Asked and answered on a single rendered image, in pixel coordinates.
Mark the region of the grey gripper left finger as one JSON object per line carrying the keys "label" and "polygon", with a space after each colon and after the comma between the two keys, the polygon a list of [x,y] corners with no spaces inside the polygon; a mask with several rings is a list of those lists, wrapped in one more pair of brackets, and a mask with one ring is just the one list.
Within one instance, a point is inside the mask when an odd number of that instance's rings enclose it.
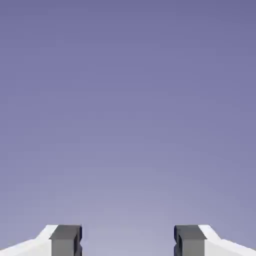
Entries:
{"label": "grey gripper left finger", "polygon": [[0,250],[0,256],[83,256],[81,225],[48,224],[37,237]]}

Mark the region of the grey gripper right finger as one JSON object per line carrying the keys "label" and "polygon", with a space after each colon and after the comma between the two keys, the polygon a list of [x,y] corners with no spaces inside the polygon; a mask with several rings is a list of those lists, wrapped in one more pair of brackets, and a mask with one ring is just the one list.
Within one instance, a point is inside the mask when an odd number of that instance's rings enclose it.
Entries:
{"label": "grey gripper right finger", "polygon": [[173,256],[256,256],[256,249],[222,239],[208,224],[175,225]]}

